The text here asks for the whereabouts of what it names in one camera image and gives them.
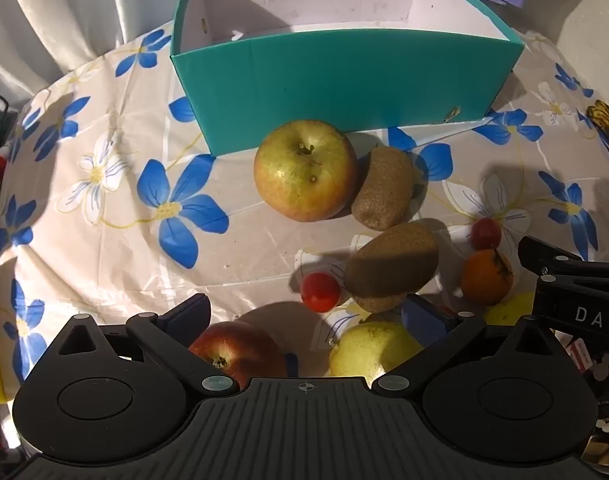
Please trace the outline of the floral tablecloth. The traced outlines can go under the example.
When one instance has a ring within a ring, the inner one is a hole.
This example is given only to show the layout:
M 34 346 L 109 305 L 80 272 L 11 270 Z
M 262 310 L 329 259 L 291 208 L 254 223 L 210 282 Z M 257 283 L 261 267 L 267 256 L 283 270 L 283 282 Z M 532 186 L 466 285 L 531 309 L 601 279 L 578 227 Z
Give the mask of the floral tablecloth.
M 243 318 L 323 375 L 331 345 L 365 313 L 300 302 L 305 274 L 341 278 L 373 232 L 350 212 L 289 220 L 254 186 L 254 153 L 212 157 L 170 60 L 171 29 L 89 62 L 40 91 L 10 141 L 0 194 L 0 372 L 12 396 L 73 315 L 119 324 L 202 292 L 214 321 Z M 355 133 L 365 155 L 411 156 L 411 215 L 440 245 L 423 293 L 458 308 L 473 222 L 490 218 L 501 249 L 531 235 L 609 261 L 609 142 L 586 118 L 597 95 L 544 37 L 525 51 L 491 121 L 428 142 L 408 127 Z

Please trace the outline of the orange tangerine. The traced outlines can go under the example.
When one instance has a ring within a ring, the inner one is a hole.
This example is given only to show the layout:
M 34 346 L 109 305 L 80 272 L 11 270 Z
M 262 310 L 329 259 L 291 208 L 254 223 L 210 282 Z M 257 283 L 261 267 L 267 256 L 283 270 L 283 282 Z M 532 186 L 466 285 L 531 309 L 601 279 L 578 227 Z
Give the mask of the orange tangerine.
M 498 249 L 477 250 L 461 268 L 459 287 L 471 304 L 492 307 L 499 304 L 513 288 L 513 269 Z

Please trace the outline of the yellow pear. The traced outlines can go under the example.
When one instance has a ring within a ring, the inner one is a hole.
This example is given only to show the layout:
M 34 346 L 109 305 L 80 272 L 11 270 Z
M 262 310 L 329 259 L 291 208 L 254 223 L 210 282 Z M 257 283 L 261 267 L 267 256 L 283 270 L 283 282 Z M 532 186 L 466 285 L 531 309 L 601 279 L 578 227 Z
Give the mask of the yellow pear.
M 362 377 L 367 386 L 423 351 L 401 323 L 366 322 L 348 328 L 329 353 L 333 377 Z
M 487 325 L 514 326 L 523 316 L 532 313 L 533 301 L 533 292 L 519 292 L 487 309 L 483 313 L 484 321 Z

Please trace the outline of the cherry tomato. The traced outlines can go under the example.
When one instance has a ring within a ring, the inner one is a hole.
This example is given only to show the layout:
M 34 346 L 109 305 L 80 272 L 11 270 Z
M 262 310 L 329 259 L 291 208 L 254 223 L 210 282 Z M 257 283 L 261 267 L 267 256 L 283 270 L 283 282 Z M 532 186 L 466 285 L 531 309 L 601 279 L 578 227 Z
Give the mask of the cherry tomato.
M 331 275 L 323 272 L 307 274 L 300 286 L 303 304 L 317 313 L 336 307 L 341 299 L 341 287 Z
M 470 230 L 470 243 L 475 250 L 496 249 L 502 240 L 502 230 L 492 218 L 477 220 Z

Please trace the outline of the large green-red apple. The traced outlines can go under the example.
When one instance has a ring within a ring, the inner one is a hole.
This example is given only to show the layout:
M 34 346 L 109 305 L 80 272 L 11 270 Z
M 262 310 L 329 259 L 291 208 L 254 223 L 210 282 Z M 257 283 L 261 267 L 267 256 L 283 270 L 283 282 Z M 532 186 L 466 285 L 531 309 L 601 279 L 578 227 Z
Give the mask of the large green-red apple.
M 273 130 L 254 156 L 254 184 L 262 200 L 299 222 L 329 219 L 347 206 L 357 182 L 357 157 L 332 125 L 294 120 Z

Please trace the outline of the white curtain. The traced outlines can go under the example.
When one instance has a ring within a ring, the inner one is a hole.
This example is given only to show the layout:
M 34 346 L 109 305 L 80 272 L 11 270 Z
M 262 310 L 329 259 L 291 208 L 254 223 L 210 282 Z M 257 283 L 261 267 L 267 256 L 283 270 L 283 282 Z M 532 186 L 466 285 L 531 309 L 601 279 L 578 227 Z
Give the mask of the white curtain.
M 173 18 L 178 0 L 0 0 L 0 95 L 39 90 Z

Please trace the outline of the red apple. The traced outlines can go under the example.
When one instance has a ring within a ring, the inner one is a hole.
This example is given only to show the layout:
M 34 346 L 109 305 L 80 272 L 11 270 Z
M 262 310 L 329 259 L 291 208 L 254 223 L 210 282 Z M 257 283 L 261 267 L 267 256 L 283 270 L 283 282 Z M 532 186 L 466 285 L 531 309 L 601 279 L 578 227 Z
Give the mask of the red apple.
M 264 330 L 246 322 L 212 324 L 188 349 L 233 378 L 240 389 L 254 378 L 287 376 L 282 349 Z

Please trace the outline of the brown kiwi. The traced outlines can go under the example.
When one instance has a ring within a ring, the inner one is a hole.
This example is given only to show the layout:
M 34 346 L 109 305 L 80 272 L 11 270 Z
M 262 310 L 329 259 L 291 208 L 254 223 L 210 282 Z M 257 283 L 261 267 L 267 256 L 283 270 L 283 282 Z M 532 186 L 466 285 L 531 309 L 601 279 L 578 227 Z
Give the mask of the brown kiwi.
M 407 216 L 414 191 L 414 167 L 408 154 L 391 146 L 373 148 L 366 161 L 351 212 L 368 229 L 385 231 Z
M 347 260 L 343 282 L 369 313 L 396 308 L 430 282 L 438 269 L 439 245 L 418 221 L 382 232 Z

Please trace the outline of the teal cardboard box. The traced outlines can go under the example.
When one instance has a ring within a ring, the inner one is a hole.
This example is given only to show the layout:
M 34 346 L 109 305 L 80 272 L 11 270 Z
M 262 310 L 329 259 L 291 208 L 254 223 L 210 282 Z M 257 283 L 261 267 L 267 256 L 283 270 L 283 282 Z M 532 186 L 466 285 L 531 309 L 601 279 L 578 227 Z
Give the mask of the teal cardboard box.
M 450 136 L 483 121 L 522 50 L 480 0 L 180 0 L 171 60 L 225 155 L 297 119 Z

